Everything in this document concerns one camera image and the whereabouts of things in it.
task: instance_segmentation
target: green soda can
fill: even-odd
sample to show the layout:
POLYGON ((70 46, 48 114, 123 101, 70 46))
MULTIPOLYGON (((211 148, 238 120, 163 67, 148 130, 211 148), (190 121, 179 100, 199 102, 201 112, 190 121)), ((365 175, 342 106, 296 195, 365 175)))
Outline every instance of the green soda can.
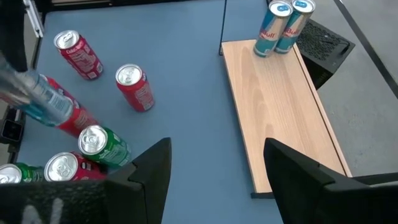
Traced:
POLYGON ((121 167, 131 160, 127 143, 109 128, 88 126, 80 133, 78 144, 86 158, 111 167, 121 167))
POLYGON ((0 184, 40 182, 44 180, 44 168, 28 166, 21 162, 0 166, 0 184))

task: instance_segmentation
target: blue table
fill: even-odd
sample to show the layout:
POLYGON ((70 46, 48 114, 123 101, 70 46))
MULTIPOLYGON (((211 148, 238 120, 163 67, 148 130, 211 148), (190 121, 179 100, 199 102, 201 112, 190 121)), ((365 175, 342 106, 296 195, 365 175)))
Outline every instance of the blue table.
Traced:
MULTIPOLYGON (((225 39, 255 38, 264 0, 230 0, 225 39)), ((282 223, 274 200, 251 199, 252 181, 223 58, 218 55, 222 0, 112 7, 47 14, 37 69, 56 79, 95 118, 124 138, 136 157, 172 138, 172 176, 163 223, 282 223), (84 81, 53 45, 75 29, 104 65, 84 81), (115 71, 136 63, 155 106, 136 113, 116 88, 115 71)), ((77 140, 27 118, 19 162, 43 166, 77 151, 77 140)))

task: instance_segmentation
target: can lid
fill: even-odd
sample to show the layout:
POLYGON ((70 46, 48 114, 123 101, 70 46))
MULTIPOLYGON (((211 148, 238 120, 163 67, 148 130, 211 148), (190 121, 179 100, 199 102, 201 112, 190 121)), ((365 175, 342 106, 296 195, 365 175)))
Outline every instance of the can lid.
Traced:
POLYGON ((120 85, 134 85, 141 79, 141 76, 141 68, 134 64, 123 65, 116 71, 116 81, 120 85))
POLYGON ((290 3, 277 0, 269 4, 269 10, 276 16, 287 17, 293 13, 293 7, 290 3))
POLYGON ((14 164, 0 166, 0 184, 18 184, 22 179, 22 171, 14 164))
POLYGON ((78 161, 70 152, 61 152, 53 156, 44 167, 47 181, 71 180, 78 170, 78 161))
POLYGON ((105 148, 108 134, 99 125, 85 128, 79 135, 79 149, 85 155, 94 155, 105 148))
POLYGON ((80 35, 74 30, 65 30, 54 38, 54 45, 59 49, 69 49, 79 41, 80 35))
POLYGON ((292 5, 295 10, 302 13, 310 13, 315 10, 315 2, 312 0, 294 0, 292 5))

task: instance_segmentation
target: wooden shelf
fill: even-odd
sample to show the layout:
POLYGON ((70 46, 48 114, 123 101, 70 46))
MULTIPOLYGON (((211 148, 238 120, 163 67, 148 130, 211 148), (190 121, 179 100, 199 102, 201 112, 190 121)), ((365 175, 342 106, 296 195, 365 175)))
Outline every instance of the wooden shelf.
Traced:
POLYGON ((266 137, 351 177, 297 46, 260 58, 254 43, 223 42, 222 48, 255 193, 272 192, 263 158, 266 137))

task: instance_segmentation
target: gray floor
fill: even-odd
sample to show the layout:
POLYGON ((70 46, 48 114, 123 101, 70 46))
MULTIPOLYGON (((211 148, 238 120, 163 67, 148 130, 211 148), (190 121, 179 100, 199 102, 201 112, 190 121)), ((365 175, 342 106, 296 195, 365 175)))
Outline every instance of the gray floor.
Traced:
MULTIPOLYGON (((398 22, 394 0, 344 1, 393 76, 397 47, 393 29, 398 22)), ((234 13, 233 2, 227 13, 234 13)), ((398 101, 388 89, 333 0, 317 1, 312 19, 346 37, 357 46, 337 73, 320 90, 322 102, 354 175, 398 171, 398 101)), ((25 47, 30 61, 35 42, 29 23, 25 26, 25 47)), ((5 108, 0 103, 0 112, 5 108)), ((5 156, 0 155, 0 162, 5 156)))

